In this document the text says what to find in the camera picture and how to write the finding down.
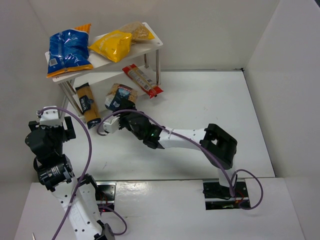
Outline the tricolour fusilli pasta bag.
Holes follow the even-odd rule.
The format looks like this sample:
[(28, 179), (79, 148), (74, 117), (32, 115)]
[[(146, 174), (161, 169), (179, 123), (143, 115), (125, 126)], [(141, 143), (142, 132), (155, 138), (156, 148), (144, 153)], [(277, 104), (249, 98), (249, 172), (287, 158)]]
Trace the tricolour fusilli pasta bag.
[(138, 92), (124, 84), (114, 83), (107, 93), (104, 101), (106, 109), (116, 111), (121, 105), (122, 99), (136, 103)]

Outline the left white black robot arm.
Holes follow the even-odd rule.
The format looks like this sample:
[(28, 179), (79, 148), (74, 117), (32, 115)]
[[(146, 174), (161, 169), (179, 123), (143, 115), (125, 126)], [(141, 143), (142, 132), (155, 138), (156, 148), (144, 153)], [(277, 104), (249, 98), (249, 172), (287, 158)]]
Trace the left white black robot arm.
[(71, 161), (63, 154), (63, 143), (76, 137), (71, 117), (64, 120), (66, 127), (59, 118), (28, 123), (25, 143), (35, 154), (33, 168), (39, 182), (60, 202), (76, 239), (113, 240), (110, 225), (101, 220), (95, 180), (89, 174), (76, 177)]

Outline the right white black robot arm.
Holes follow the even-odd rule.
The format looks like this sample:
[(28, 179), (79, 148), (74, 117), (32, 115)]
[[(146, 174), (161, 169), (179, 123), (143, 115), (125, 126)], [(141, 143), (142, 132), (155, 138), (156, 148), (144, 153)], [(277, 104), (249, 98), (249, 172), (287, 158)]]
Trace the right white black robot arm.
[(136, 110), (127, 99), (120, 101), (119, 128), (126, 128), (151, 149), (181, 148), (204, 153), (219, 170), (219, 184), (233, 189), (237, 175), (233, 168), (237, 140), (214, 123), (201, 129), (183, 130), (164, 127)]

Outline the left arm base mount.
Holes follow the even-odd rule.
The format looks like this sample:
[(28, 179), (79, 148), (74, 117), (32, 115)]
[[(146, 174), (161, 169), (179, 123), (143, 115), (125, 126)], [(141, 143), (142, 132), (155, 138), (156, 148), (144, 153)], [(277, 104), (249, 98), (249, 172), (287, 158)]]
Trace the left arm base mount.
[(98, 181), (97, 189), (95, 192), (95, 200), (99, 209), (103, 212), (110, 212), (108, 207), (112, 210), (115, 209), (115, 197), (116, 197), (116, 182), (114, 181)]

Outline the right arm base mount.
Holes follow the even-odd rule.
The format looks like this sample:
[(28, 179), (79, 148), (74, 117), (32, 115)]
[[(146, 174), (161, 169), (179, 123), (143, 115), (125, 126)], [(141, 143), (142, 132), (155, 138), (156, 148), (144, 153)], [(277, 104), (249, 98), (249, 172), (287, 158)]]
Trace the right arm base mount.
[(240, 206), (250, 208), (249, 194), (244, 180), (238, 181), (235, 185), (236, 196), (232, 197), (229, 188), (221, 186), (218, 181), (204, 181), (203, 195), (205, 209), (209, 210), (233, 210), (240, 209)]

